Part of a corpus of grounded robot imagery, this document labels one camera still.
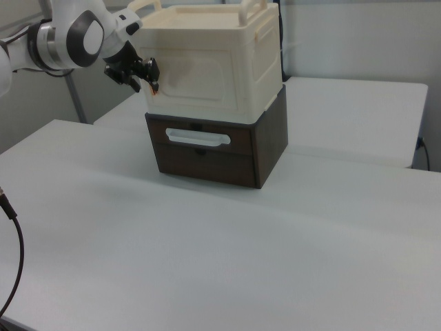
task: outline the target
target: white table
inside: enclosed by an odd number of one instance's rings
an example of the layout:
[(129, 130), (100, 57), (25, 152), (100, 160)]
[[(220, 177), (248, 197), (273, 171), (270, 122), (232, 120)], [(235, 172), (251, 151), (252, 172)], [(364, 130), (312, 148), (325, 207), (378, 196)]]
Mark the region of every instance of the white table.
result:
[(284, 153), (252, 190), (159, 174), (143, 133), (54, 121), (0, 155), (0, 183), (27, 250), (6, 316), (36, 331), (441, 328), (438, 173)]
[[(293, 77), (286, 86), (288, 151), (400, 168), (412, 165), (426, 85)], [(94, 124), (147, 132), (147, 109), (139, 93)]]

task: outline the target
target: storage box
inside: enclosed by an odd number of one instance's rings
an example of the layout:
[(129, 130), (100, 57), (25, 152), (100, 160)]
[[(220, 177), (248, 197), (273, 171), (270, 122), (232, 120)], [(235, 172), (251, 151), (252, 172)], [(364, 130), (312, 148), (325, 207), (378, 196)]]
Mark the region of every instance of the storage box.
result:
[(140, 57), (154, 57), (159, 91), (142, 82), (150, 114), (253, 124), (282, 89), (278, 6), (260, 0), (241, 5), (161, 8), (159, 0), (137, 0), (154, 13), (132, 43)]
[(262, 188), (288, 144), (286, 90), (254, 124), (145, 114), (161, 172)]

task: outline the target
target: drawer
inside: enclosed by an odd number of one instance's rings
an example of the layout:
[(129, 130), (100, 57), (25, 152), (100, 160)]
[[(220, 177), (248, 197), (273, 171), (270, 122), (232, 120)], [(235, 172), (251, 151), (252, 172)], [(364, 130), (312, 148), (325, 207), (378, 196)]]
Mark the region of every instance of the drawer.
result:
[[(150, 114), (146, 114), (145, 117), (153, 143), (217, 150), (219, 152), (249, 156), (253, 154), (251, 129), (247, 125), (222, 124), (222, 122), (180, 119), (176, 117), (158, 119), (155, 115)], [(173, 139), (172, 135), (175, 138), (181, 136), (183, 139)], [(218, 146), (209, 146), (209, 143), (212, 141), (210, 136), (213, 136), (214, 139), (217, 139), (216, 136), (221, 136), (223, 143), (220, 143)], [(208, 143), (204, 143), (204, 137), (207, 137)], [(195, 142), (198, 140), (201, 141), (202, 145), (185, 142)]]
[(255, 187), (253, 157), (209, 149), (153, 143), (159, 171)]

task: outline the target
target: storage box lid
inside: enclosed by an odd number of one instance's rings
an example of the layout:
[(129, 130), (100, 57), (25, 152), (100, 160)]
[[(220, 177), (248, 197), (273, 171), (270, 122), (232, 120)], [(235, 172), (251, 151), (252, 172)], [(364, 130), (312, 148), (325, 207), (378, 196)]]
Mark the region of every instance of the storage box lid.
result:
[(240, 5), (172, 6), (166, 9), (161, 9), (159, 0), (137, 0), (133, 3), (128, 8), (137, 10), (155, 3), (156, 12), (142, 19), (143, 29), (179, 30), (243, 29), (248, 23), (259, 20), (268, 7), (277, 6), (275, 3), (267, 4), (266, 0), (244, 0)]

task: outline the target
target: wall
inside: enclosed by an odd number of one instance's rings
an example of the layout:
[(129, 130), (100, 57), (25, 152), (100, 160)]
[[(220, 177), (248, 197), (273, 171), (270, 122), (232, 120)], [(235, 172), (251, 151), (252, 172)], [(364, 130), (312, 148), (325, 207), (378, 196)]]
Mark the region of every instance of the wall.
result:
[[(289, 74), (427, 84), (421, 134), (441, 171), (440, 2), (294, 0), (283, 16)], [(422, 150), (415, 165), (426, 168)]]
[[(3, 0), (0, 6), (0, 37), (26, 21), (43, 18), (38, 1)], [(53, 119), (78, 121), (64, 79), (43, 73), (14, 74), (10, 92), (0, 99), (0, 153)]]

